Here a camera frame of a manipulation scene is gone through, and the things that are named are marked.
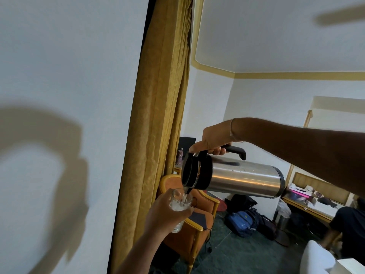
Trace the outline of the wooden framed mirror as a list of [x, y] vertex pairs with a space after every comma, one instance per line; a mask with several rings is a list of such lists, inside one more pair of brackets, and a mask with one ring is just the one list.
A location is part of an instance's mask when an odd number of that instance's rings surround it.
[[303, 133], [299, 134], [301, 158], [294, 159], [286, 186], [298, 185], [296, 175], [320, 180], [325, 197], [342, 197], [344, 192], [365, 197], [365, 114], [310, 109]]

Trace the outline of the clear drinking glass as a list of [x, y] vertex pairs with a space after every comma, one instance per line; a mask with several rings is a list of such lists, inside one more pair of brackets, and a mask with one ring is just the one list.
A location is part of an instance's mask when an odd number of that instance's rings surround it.
[[173, 211], [180, 212], [191, 207], [193, 195], [190, 193], [191, 189], [177, 188], [171, 192], [170, 208]]

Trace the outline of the blue backpack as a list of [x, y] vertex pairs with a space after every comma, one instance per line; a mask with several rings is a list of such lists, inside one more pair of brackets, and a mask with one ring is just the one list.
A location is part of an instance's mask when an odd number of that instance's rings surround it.
[[258, 224], [256, 215], [250, 210], [228, 213], [225, 216], [225, 225], [231, 232], [242, 238], [252, 236]]

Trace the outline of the wooden desk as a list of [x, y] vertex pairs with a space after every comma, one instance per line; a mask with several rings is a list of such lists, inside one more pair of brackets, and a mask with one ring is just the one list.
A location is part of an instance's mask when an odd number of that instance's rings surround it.
[[315, 217], [316, 219], [322, 221], [322, 222], [325, 222], [325, 223], [330, 223], [332, 220], [333, 220], [333, 216], [329, 216], [323, 212], [320, 212], [320, 211], [317, 211], [315, 209], [312, 209], [306, 205], [304, 205], [303, 203], [300, 203], [300, 202], [297, 202], [297, 201], [294, 201], [290, 198], [288, 198], [287, 196], [283, 196], [281, 197], [281, 199], [288, 205], [291, 205], [293, 207], [296, 207], [304, 212], [306, 212], [307, 214]]

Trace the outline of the black television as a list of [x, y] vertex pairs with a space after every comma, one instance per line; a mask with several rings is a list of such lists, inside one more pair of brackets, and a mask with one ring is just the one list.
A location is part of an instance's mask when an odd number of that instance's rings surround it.
[[183, 159], [186, 156], [186, 153], [188, 152], [189, 148], [196, 142], [196, 138], [194, 137], [179, 137], [178, 146], [183, 148], [184, 156]]

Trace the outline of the person's left forearm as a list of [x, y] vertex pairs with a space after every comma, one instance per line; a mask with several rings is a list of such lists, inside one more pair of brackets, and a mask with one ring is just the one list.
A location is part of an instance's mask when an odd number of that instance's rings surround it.
[[165, 237], [157, 230], [144, 232], [114, 274], [148, 274], [153, 257]]

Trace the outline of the steel pedal bin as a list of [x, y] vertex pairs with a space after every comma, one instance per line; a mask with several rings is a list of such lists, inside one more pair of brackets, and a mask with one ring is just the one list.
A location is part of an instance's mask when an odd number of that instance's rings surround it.
[[274, 221], [276, 224], [275, 241], [284, 247], [289, 247], [290, 245], [290, 239], [286, 231], [286, 227], [290, 220], [290, 215], [291, 210], [288, 204], [280, 199], [274, 217]]

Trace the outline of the black bag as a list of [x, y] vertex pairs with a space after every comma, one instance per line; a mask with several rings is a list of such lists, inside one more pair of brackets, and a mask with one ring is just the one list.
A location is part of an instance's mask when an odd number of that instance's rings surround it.
[[226, 212], [228, 214], [246, 211], [257, 205], [257, 202], [248, 195], [234, 194], [228, 197], [230, 198], [225, 198]]

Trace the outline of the person's right forearm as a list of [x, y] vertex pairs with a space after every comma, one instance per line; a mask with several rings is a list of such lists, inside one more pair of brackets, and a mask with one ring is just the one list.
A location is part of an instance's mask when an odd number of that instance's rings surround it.
[[301, 158], [307, 143], [300, 143], [303, 127], [295, 127], [258, 118], [237, 118], [232, 121], [232, 133], [239, 141], [251, 143], [292, 164]]

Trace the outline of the pink box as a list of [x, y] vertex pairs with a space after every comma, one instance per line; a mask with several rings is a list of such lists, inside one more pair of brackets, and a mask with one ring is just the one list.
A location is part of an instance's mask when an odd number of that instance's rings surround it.
[[304, 200], [307, 200], [309, 197], [311, 196], [307, 195], [304, 191], [291, 188], [288, 190], [288, 198], [290, 198], [291, 200], [302, 202]]

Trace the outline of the person's left hand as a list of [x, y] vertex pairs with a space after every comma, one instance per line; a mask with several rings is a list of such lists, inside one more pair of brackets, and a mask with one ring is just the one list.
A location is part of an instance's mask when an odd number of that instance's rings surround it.
[[170, 207], [173, 189], [161, 194], [148, 211], [144, 232], [165, 238], [182, 221], [190, 217], [194, 208], [190, 205], [181, 211], [174, 211]]

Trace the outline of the white bed linen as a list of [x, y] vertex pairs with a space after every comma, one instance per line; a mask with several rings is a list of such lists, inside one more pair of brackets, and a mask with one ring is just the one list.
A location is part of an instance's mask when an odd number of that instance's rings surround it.
[[365, 274], [365, 266], [353, 258], [335, 259], [316, 241], [308, 241], [301, 261], [299, 274]]

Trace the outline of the person's right hand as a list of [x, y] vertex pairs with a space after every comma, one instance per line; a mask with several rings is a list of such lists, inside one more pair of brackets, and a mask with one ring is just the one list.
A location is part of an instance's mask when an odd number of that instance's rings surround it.
[[206, 142], [206, 151], [208, 154], [222, 156], [227, 153], [224, 145], [229, 145], [233, 142], [238, 142], [232, 133], [233, 120], [227, 120], [219, 124], [206, 127], [203, 130], [202, 140]]

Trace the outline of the black backpack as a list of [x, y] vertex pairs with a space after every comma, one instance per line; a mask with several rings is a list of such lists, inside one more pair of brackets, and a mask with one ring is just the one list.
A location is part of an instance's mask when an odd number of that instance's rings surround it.
[[277, 236], [276, 224], [264, 215], [257, 212], [255, 208], [246, 210], [253, 223], [251, 228], [264, 235], [268, 240], [275, 240]]

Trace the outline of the golden yellow curtain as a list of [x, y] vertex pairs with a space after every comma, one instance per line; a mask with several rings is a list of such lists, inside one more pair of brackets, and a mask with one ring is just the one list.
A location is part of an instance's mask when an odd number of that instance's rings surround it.
[[114, 274], [171, 174], [189, 78], [193, 0], [156, 0], [142, 46], [110, 254]]

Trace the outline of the steel thermos jug black handle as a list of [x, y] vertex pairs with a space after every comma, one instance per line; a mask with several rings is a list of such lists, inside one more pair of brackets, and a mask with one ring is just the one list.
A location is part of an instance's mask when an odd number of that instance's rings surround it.
[[207, 151], [187, 152], [181, 169], [181, 182], [189, 193], [192, 189], [219, 193], [277, 198], [285, 189], [282, 172], [274, 167], [246, 161], [243, 148], [221, 146], [240, 159], [214, 156]]

